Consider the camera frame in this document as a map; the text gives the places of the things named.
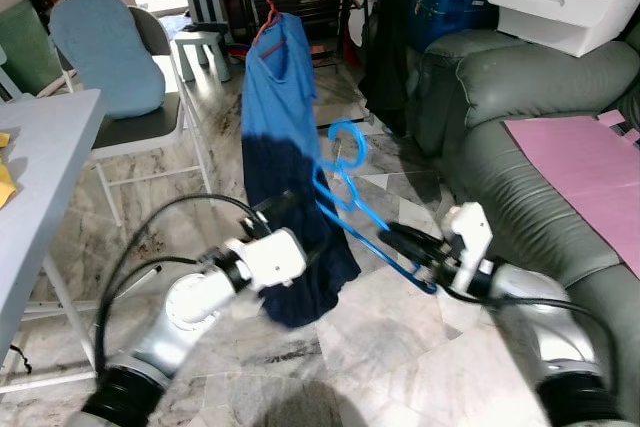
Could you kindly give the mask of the navy blue garment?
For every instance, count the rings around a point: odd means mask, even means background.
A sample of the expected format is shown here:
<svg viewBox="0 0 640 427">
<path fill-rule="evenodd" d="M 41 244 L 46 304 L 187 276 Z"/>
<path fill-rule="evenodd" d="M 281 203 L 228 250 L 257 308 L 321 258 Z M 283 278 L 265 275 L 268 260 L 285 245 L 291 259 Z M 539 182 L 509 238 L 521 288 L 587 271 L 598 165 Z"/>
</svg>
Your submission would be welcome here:
<svg viewBox="0 0 640 427">
<path fill-rule="evenodd" d="M 262 308 L 271 321 L 285 328 L 311 325 L 337 307 L 339 291 L 360 275 L 361 268 L 344 231 L 324 215 L 324 207 L 334 206 L 317 194 L 316 181 L 323 180 L 323 174 L 314 156 L 301 151 L 293 140 L 266 135 L 243 135 L 241 145 L 247 202 L 257 206 L 292 194 L 293 206 L 269 213 L 268 222 L 273 229 L 291 231 L 307 261 L 291 285 L 261 291 Z"/>
</svg>

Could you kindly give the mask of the blue shirt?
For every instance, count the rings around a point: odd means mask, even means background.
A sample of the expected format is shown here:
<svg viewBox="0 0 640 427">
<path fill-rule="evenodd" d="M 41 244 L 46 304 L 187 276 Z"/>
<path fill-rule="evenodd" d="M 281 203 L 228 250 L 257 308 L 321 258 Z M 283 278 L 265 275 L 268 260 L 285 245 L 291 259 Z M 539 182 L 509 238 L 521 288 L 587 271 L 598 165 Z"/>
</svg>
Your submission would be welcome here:
<svg viewBox="0 0 640 427">
<path fill-rule="evenodd" d="M 317 89 L 311 44 L 301 20 L 276 14 L 253 40 L 244 66 L 243 138 L 291 142 L 315 157 Z"/>
</svg>

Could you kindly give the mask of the blue chair cushion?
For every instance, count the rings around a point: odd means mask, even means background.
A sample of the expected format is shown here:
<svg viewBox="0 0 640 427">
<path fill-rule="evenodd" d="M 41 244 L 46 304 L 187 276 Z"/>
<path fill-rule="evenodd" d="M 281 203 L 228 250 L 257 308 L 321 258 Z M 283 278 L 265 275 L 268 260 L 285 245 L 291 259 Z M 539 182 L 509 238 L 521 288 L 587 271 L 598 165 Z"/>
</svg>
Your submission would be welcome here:
<svg viewBox="0 0 640 427">
<path fill-rule="evenodd" d="M 163 104 L 163 72 L 122 0 L 61 0 L 49 29 L 84 87 L 100 90 L 110 119 L 146 115 Z"/>
</svg>

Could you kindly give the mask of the black hanging garment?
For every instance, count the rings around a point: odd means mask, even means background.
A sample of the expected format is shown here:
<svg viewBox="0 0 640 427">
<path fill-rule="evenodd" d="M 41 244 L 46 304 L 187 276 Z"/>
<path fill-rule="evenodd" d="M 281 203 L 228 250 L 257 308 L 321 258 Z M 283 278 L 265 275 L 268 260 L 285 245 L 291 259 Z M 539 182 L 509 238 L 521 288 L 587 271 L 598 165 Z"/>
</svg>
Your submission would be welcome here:
<svg viewBox="0 0 640 427">
<path fill-rule="evenodd" d="M 379 0 L 365 40 L 365 74 L 358 83 L 366 108 L 390 133 L 407 136 L 408 107 L 415 81 L 408 62 L 407 23 L 410 0 Z"/>
</svg>

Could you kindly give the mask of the blue plastic hanger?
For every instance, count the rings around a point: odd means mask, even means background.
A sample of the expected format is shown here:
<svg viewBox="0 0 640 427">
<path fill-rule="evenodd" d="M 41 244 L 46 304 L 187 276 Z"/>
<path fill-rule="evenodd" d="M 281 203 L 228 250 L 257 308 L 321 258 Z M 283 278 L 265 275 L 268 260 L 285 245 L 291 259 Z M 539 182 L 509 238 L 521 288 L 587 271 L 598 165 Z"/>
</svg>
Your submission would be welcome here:
<svg viewBox="0 0 640 427">
<path fill-rule="evenodd" d="M 374 243 L 367 239 L 365 235 L 362 235 L 355 227 L 352 227 L 340 218 L 340 213 L 361 213 L 361 215 L 365 215 L 369 220 L 374 222 L 376 229 L 378 229 L 376 232 L 383 232 L 389 229 L 388 222 L 385 221 L 379 213 L 376 213 L 374 209 L 365 202 L 360 193 L 358 193 L 355 180 L 353 180 L 351 176 L 352 171 L 364 165 L 366 158 L 367 152 L 360 151 L 356 154 L 356 157 L 353 158 L 339 157 L 334 159 L 319 159 L 319 161 L 316 162 L 316 172 L 320 175 L 320 179 L 314 180 L 314 189 L 317 194 L 316 204 L 329 220 L 337 223 L 347 234 L 364 244 L 376 257 L 379 257 L 381 261 L 389 264 L 393 270 L 402 273 L 403 270 L 401 266 L 399 266 L 399 263 L 392 255 L 380 247 L 375 247 Z M 328 174 L 338 176 L 338 179 L 347 186 L 348 193 L 351 194 L 351 199 L 342 200 L 329 188 L 325 180 L 325 176 Z"/>
<path fill-rule="evenodd" d="M 360 129 L 358 129 L 355 121 L 344 120 L 344 121 L 334 122 L 333 125 L 330 125 L 328 127 L 328 139 L 330 140 L 330 142 L 337 142 L 338 136 L 343 133 L 351 136 L 353 142 L 355 142 L 356 149 L 357 149 L 356 154 L 360 151 L 366 151 L 367 156 L 369 156 L 369 145 L 367 145 L 365 135 L 361 133 Z M 326 158 L 321 156 L 316 159 L 315 170 L 314 170 L 315 176 L 314 176 L 314 179 L 312 179 L 312 184 L 314 184 L 314 180 L 320 179 L 320 175 L 317 174 L 316 172 L 316 162 L 319 161 L 319 159 L 326 159 Z M 325 176 L 325 180 L 328 180 L 330 176 L 337 176 L 337 175 L 328 174 Z M 426 279 L 424 279 L 424 277 L 422 277 L 422 273 L 407 273 L 404 271 L 402 273 L 401 272 L 398 272 L 398 273 L 399 275 L 404 277 L 404 279 L 410 281 L 413 286 L 416 286 L 417 289 L 424 291 L 424 293 L 429 295 L 434 295 L 438 293 L 438 290 L 439 290 L 438 285 L 436 285 L 435 282 L 431 281 L 429 277 L 426 277 Z"/>
</svg>

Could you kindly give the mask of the white folding table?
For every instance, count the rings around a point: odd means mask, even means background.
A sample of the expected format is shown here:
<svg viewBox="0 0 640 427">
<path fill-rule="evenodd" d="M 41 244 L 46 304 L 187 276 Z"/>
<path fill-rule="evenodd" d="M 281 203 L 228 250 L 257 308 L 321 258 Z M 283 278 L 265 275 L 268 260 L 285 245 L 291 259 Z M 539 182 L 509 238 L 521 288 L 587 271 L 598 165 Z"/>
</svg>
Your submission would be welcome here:
<svg viewBox="0 0 640 427">
<path fill-rule="evenodd" d="M 97 89 L 0 104 L 0 133 L 12 138 L 3 157 L 18 193 L 0 208 L 0 372 L 22 323 L 38 273 L 45 273 L 74 339 L 90 362 L 93 341 L 83 303 L 70 295 L 49 248 L 104 119 Z"/>
</svg>

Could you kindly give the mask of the pink red hanger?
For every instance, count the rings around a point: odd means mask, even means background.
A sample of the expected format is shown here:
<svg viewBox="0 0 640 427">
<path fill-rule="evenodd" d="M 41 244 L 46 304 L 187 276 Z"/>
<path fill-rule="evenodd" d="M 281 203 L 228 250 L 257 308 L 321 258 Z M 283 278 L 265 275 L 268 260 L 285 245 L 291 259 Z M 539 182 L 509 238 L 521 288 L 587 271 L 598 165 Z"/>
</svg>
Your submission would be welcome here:
<svg viewBox="0 0 640 427">
<path fill-rule="evenodd" d="M 285 57 L 289 60 L 300 60 L 300 57 L 305 49 L 303 49 L 303 40 L 305 40 L 305 30 L 302 28 L 301 20 L 293 14 L 283 14 L 282 11 L 276 7 L 276 3 L 273 0 L 265 0 L 268 3 L 268 20 L 261 25 L 259 31 L 257 31 L 256 37 L 253 38 L 253 42 L 250 46 L 250 51 L 247 53 L 248 58 L 257 56 L 261 60 L 268 60 L 275 52 L 284 49 L 287 52 Z M 262 37 L 265 34 L 273 33 L 279 35 L 279 42 L 275 43 L 275 46 L 270 48 L 262 48 L 259 46 Z"/>
</svg>

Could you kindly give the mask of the yellow knit cardigan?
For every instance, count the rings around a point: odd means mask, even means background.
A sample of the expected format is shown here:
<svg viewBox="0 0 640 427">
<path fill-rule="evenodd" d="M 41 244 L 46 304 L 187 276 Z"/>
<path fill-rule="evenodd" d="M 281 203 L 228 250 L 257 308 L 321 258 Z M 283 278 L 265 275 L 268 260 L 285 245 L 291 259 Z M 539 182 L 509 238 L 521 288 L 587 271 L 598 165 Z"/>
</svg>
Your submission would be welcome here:
<svg viewBox="0 0 640 427">
<path fill-rule="evenodd" d="M 6 206 L 17 194 L 17 183 L 15 183 L 12 172 L 6 166 L 3 158 L 3 149 L 8 147 L 9 142 L 10 135 L 0 133 L 0 209 Z"/>
</svg>

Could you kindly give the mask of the grey green leather sofa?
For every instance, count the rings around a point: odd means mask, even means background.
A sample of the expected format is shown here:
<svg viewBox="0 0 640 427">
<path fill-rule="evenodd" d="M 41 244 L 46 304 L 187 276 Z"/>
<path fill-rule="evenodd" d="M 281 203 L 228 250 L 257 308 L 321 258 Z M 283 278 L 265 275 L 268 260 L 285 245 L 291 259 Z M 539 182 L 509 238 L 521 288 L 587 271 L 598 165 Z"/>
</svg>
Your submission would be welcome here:
<svg viewBox="0 0 640 427">
<path fill-rule="evenodd" d="M 598 351 L 616 340 L 608 362 L 620 414 L 640 419 L 640 282 L 620 254 L 535 170 L 506 122 L 598 116 L 623 125 L 639 108 L 639 57 L 612 40 L 581 57 L 508 37 L 467 30 L 436 40 L 412 72 L 408 134 L 438 159 L 458 203 L 477 202 L 493 225 L 495 257 L 544 273 L 582 307 L 579 322 Z"/>
</svg>

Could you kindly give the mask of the pink sheet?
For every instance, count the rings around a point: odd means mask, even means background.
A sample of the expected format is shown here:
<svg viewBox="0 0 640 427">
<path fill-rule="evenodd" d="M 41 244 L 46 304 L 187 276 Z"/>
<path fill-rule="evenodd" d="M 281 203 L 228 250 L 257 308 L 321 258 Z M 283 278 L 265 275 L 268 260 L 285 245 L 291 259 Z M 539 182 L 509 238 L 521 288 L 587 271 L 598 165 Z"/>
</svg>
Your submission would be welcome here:
<svg viewBox="0 0 640 427">
<path fill-rule="evenodd" d="M 635 129 L 617 133 L 623 121 L 613 110 L 504 126 L 540 175 L 639 275 L 640 136 Z"/>
</svg>

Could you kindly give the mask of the green bin white lid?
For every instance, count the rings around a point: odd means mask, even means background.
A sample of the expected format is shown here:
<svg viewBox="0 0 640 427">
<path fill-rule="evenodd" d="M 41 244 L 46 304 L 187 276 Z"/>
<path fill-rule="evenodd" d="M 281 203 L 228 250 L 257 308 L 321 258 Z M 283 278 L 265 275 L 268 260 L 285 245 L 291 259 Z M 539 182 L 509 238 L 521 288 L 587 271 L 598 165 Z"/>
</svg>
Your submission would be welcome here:
<svg viewBox="0 0 640 427">
<path fill-rule="evenodd" d="M 28 0 L 0 12 L 0 48 L 6 55 L 0 67 L 24 93 L 36 95 L 61 78 L 49 34 Z"/>
</svg>

